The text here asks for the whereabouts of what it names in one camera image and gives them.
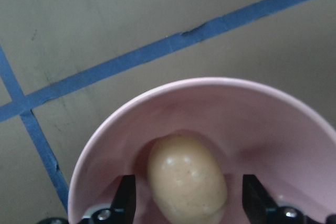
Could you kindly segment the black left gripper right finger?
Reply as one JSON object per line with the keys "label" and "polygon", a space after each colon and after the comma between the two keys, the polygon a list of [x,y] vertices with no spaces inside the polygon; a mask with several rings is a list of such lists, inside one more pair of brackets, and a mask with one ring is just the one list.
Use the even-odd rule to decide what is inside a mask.
{"label": "black left gripper right finger", "polygon": [[256,175],[243,175],[242,206],[249,223],[318,223],[306,212],[317,202],[294,187],[287,191],[275,196]]}

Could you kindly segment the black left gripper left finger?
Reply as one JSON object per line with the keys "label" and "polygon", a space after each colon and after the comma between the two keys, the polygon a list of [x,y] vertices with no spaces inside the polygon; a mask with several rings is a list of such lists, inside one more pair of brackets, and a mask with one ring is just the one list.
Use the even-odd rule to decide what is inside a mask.
{"label": "black left gripper left finger", "polygon": [[124,175],[109,208],[95,211],[81,223],[132,224],[136,211],[135,175]]}

